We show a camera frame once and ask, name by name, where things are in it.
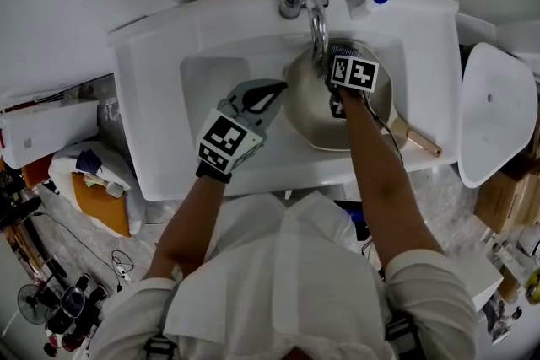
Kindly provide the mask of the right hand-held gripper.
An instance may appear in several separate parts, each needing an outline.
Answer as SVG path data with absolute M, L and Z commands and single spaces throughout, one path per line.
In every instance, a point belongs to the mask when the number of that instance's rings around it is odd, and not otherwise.
M 337 54 L 330 69 L 330 110 L 333 118 L 345 119 L 339 88 L 357 90 L 363 99 L 375 92 L 379 63 L 361 56 Z

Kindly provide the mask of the long white box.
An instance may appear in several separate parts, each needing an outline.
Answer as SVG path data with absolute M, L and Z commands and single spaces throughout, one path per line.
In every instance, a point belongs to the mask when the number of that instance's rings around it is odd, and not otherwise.
M 64 100 L 0 115 L 0 157 L 20 169 L 96 135 L 97 100 Z

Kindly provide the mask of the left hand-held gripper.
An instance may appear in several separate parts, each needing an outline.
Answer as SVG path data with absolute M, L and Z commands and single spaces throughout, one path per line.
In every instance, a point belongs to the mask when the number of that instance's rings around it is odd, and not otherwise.
M 239 83 L 211 110 L 197 136 L 199 163 L 224 174 L 251 158 L 267 140 L 267 129 L 280 111 L 289 86 L 261 78 Z

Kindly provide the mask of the black floor fan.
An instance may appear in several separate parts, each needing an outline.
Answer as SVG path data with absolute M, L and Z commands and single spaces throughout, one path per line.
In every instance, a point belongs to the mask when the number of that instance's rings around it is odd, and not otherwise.
M 41 289 L 34 284 L 27 284 L 20 288 L 17 296 L 19 312 L 33 325 L 42 325 L 46 322 L 49 308 L 41 302 Z

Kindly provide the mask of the chrome faucet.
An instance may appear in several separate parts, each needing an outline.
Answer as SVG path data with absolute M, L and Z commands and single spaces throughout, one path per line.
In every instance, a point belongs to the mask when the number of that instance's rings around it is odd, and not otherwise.
M 320 65 L 327 54 L 329 37 L 326 24 L 325 8 L 330 0 L 280 0 L 279 14 L 282 18 L 293 20 L 300 16 L 303 8 L 306 9 L 310 22 L 313 42 L 312 62 Z

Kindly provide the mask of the white sack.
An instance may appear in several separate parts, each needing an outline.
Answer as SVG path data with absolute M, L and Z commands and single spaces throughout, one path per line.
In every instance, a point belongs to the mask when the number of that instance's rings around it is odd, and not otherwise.
M 97 175 L 90 175 L 76 170 L 76 161 L 79 154 L 88 148 L 91 148 L 102 161 L 101 169 Z M 102 185 L 114 197 L 125 194 L 130 237 L 139 233 L 146 223 L 146 201 L 143 199 L 136 177 L 119 153 L 106 148 L 101 142 L 90 141 L 74 144 L 54 154 L 48 174 L 60 195 L 68 199 L 73 207 L 81 212 L 74 194 L 72 173 L 83 174 L 87 186 Z M 95 226 L 104 229 L 108 234 L 121 237 L 118 234 L 113 234 L 92 217 L 86 216 L 90 218 Z

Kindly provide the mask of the person's white shirt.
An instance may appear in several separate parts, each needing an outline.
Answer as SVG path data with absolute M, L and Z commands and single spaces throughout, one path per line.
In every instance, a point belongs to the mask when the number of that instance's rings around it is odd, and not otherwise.
M 173 360 L 397 360 L 398 315 L 413 358 L 474 360 L 473 301 L 441 253 L 410 250 L 379 275 L 350 216 L 319 193 L 292 207 L 275 196 L 225 204 L 202 266 L 179 282 L 149 278 L 111 299 L 90 360 L 148 360 L 163 335 Z

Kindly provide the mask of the black swivel chair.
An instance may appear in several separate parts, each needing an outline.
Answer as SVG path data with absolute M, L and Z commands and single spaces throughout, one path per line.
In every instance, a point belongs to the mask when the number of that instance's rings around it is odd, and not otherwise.
M 38 196 L 24 197 L 26 184 L 20 176 L 0 172 L 0 233 L 8 226 L 25 219 L 42 204 Z

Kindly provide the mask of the person's left forearm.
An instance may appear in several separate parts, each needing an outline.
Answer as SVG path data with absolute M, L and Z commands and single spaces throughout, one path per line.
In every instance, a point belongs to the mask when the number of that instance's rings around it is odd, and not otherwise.
M 197 270 L 213 235 L 223 201 L 225 183 L 209 176 L 198 178 L 165 227 L 145 278 L 173 277 L 179 268 L 186 277 Z

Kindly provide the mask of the beige frying pan wooden handle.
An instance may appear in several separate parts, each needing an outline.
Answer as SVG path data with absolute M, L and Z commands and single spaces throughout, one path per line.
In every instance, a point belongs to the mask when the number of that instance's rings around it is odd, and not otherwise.
M 367 45 L 357 40 L 331 39 L 330 45 L 346 45 L 359 50 L 362 58 L 381 62 Z M 345 119 L 332 117 L 330 98 L 325 81 L 319 79 L 321 64 L 312 62 L 312 49 L 298 55 L 285 69 L 284 77 L 289 94 L 283 103 L 284 114 L 297 132 L 313 147 L 325 151 L 344 152 L 350 149 Z M 442 149 L 435 141 L 410 126 L 396 111 L 393 104 L 392 78 L 379 64 L 375 92 L 360 98 L 375 118 L 375 123 L 389 143 L 396 149 L 412 143 L 425 152 L 439 157 Z

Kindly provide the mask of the black and silver appliance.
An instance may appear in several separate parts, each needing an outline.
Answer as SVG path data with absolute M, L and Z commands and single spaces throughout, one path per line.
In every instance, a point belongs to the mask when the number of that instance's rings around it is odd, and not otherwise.
M 48 342 L 44 351 L 48 357 L 55 357 L 61 349 L 76 351 L 100 324 L 101 305 L 109 297 L 109 292 L 98 284 L 87 295 L 90 280 L 89 274 L 84 273 L 66 290 L 60 306 L 46 320 Z

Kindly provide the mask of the navy blue cloth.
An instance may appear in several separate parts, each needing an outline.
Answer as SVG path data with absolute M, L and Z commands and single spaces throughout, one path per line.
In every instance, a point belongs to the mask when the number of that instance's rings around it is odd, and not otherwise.
M 82 151 L 76 161 L 76 170 L 90 175 L 97 175 L 101 166 L 100 157 L 91 148 Z

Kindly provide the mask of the white sink vanity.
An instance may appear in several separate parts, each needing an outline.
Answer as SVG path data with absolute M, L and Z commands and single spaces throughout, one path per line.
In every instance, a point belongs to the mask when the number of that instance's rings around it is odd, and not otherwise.
M 407 171 L 454 163 L 462 73 L 455 0 L 393 0 L 354 21 L 361 0 L 330 0 L 331 37 L 367 45 L 391 76 L 397 113 L 442 149 L 402 149 Z M 195 143 L 208 112 L 238 83 L 282 78 L 311 45 L 308 16 L 280 16 L 280 0 L 198 0 L 153 14 L 109 37 L 132 162 L 145 199 L 182 199 L 198 166 Z

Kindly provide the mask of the large cardboard box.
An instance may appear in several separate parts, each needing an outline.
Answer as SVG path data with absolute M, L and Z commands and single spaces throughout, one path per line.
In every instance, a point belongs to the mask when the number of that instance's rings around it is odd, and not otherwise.
M 540 173 L 495 173 L 480 188 L 475 216 L 496 234 L 540 223 Z

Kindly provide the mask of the white loose ceramic basin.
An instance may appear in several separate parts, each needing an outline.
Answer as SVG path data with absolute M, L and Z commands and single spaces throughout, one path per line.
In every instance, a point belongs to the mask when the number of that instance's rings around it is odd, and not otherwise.
M 465 46 L 457 165 L 476 188 L 529 143 L 537 122 L 537 84 L 529 67 L 485 42 Z

